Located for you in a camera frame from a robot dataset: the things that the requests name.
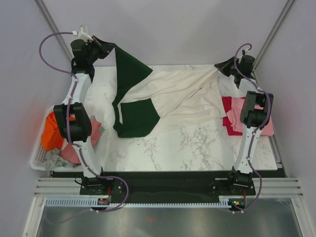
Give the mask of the cream and green Charlie Brown shirt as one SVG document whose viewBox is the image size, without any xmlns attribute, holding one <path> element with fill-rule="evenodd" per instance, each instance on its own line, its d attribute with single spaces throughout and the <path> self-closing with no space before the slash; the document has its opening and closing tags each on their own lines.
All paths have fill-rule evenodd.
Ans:
<svg viewBox="0 0 316 237">
<path fill-rule="evenodd" d="M 113 128 L 119 138 L 155 136 L 226 116 L 214 65 L 159 71 L 118 46 L 115 55 Z"/>
</svg>

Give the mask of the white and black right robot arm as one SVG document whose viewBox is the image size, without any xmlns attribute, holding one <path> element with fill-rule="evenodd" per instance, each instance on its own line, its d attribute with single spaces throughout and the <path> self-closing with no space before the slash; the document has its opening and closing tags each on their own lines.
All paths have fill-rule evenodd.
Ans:
<svg viewBox="0 0 316 237">
<path fill-rule="evenodd" d="M 251 76 L 255 58 L 236 56 L 215 64 L 223 75 L 234 77 L 234 84 L 246 92 L 240 113 L 242 140 L 237 159 L 228 174 L 227 180 L 220 181 L 219 189 L 231 195 L 255 195 L 252 177 L 257 171 L 252 165 L 259 137 L 270 120 L 274 96 L 264 92 Z"/>
</svg>

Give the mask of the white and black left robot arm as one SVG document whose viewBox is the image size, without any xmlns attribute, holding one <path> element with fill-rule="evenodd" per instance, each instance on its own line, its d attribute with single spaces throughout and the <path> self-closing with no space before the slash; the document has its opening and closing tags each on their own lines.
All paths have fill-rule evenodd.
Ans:
<svg viewBox="0 0 316 237">
<path fill-rule="evenodd" d="M 72 83 L 65 100 L 53 108 L 59 132 L 74 148 L 83 168 L 81 195 L 107 195 L 113 183 L 112 178 L 101 178 L 103 169 L 92 146 L 92 124 L 83 103 L 93 82 L 94 62 L 106 58 L 114 47 L 113 43 L 96 36 L 78 37 L 72 41 L 74 57 L 69 72 Z"/>
</svg>

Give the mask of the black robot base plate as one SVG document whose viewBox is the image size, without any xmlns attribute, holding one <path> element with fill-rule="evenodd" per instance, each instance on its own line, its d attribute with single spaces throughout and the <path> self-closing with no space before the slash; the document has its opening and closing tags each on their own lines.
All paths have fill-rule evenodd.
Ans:
<svg viewBox="0 0 316 237">
<path fill-rule="evenodd" d="M 220 196 L 253 197 L 253 182 L 234 184 L 227 171 L 106 172 L 82 177 L 80 194 L 109 196 L 112 204 L 202 204 Z"/>
</svg>

